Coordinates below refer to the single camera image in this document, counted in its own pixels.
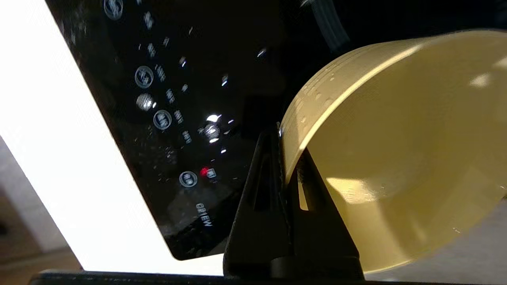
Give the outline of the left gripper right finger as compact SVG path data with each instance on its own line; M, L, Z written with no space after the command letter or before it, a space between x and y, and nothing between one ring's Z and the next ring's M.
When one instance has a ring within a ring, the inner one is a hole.
M362 277L360 254L308 150L287 186L293 256L300 277Z

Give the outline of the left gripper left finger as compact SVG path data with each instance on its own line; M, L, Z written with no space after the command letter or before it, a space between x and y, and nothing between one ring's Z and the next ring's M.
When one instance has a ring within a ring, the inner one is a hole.
M288 256L290 235L283 200L277 131L260 134L225 253L224 276L275 276L273 262Z

